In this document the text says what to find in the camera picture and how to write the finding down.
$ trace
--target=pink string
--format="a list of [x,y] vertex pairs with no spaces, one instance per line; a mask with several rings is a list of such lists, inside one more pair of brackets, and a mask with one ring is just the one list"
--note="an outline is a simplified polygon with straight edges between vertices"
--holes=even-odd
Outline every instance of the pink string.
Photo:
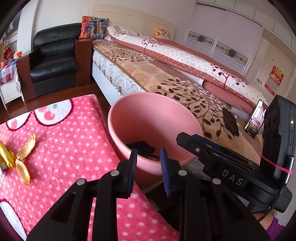
[[290,171],[290,170],[288,170],[288,169],[286,169],[286,168],[283,168],[283,167],[281,167],[281,166],[278,166],[277,164],[274,164],[272,161],[268,160],[268,159],[267,159],[266,157],[264,157],[264,156],[261,156],[261,158],[262,158],[263,160],[267,161],[269,164],[273,165],[275,168],[280,169],[280,170],[283,171],[283,172],[286,172],[286,173],[289,173],[289,174],[292,174],[292,173],[293,173],[292,170]]

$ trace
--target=red package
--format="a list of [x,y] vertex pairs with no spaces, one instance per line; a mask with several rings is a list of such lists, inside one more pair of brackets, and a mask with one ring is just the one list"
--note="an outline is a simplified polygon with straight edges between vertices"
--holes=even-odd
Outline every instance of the red package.
[[11,51],[11,47],[8,47],[7,50],[4,53],[4,58],[8,61],[13,59],[13,53]]

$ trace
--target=wooden floor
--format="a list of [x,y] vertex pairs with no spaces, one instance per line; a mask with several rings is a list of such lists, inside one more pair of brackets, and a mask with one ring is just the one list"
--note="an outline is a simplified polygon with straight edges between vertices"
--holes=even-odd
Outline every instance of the wooden floor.
[[5,110],[2,102],[0,104],[0,124],[14,118],[18,115],[26,113],[28,111],[35,110],[42,106],[46,106],[55,102],[59,102],[62,100],[74,98],[77,96],[88,95],[88,94],[95,94],[101,109],[105,116],[108,116],[108,112],[110,109],[110,105],[106,100],[105,96],[101,92],[100,88],[98,87],[97,83],[94,79],[91,80],[90,84],[87,85],[80,85],[77,87],[72,87],[69,89],[57,91],[54,93],[50,93],[47,95],[40,96],[38,98],[23,102],[22,98],[19,97],[7,105],[7,110]]

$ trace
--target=purple sleeve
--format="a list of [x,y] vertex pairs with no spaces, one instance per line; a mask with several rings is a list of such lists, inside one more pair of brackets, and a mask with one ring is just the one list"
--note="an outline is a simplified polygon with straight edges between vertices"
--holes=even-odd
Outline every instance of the purple sleeve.
[[284,228],[285,227],[280,225],[278,219],[274,216],[274,218],[272,219],[272,223],[270,224],[266,232],[270,236],[271,241],[274,241]]

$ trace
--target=black camera device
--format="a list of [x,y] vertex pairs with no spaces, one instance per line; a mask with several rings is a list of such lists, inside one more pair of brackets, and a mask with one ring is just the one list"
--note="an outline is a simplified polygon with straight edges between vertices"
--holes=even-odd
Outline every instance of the black camera device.
[[[296,105],[276,95],[264,114],[263,152],[260,165],[205,138],[186,133],[177,136],[179,146],[199,157],[203,172],[223,180],[228,187],[250,202],[251,212],[271,206],[282,185],[286,185],[294,162]],[[285,187],[274,209],[283,213],[292,199]]]

